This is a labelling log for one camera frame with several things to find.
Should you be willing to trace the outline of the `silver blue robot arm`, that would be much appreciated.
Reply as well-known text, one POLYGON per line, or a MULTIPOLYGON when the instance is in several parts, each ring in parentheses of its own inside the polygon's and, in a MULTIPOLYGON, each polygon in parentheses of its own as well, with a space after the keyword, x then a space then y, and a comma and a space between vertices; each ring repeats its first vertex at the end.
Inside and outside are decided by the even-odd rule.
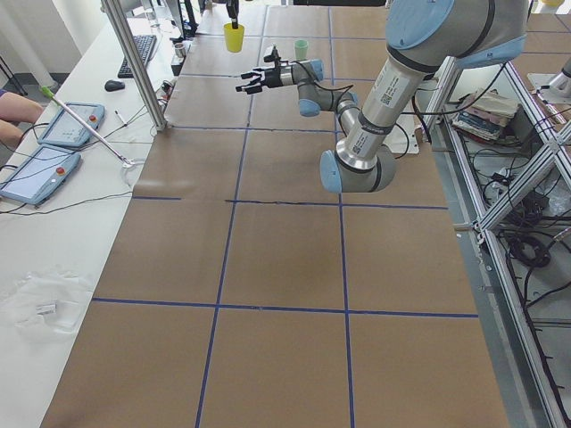
POLYGON ((294 85, 302 116, 331 111, 345 137, 320 158, 320 178, 331 193, 373 193, 387 187, 396 163, 385 138, 425 77, 447 57, 462 69, 519 56, 525 46, 525 1, 395 1, 385 25, 388 57, 363 106, 346 89, 327 90, 318 59, 285 62, 271 49, 265 66, 242 74, 240 91, 294 85))

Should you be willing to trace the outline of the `person's forearm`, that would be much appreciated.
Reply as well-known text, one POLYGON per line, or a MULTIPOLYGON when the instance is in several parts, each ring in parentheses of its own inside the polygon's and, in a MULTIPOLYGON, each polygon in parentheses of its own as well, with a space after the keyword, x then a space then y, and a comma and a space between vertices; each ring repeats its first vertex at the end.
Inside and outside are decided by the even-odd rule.
POLYGON ((25 122, 34 124, 44 111, 39 103, 17 95, 12 92, 1 90, 1 142, 15 148, 23 135, 15 123, 25 122))

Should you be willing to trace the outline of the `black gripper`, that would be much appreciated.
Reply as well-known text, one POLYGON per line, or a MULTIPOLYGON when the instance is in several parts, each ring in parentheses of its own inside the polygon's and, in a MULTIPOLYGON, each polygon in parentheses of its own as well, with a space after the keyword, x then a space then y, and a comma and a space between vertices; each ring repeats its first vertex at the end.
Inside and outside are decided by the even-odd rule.
MULTIPOLYGON (((227 0, 226 9, 230 19, 232 29, 238 29, 239 1, 227 0)), ((274 66, 266 68, 253 68, 240 75, 243 80, 260 80, 261 82, 249 83, 236 87, 238 93, 244 92, 248 95, 260 93, 264 87, 276 88, 291 86, 295 84, 294 69, 292 65, 274 66)))

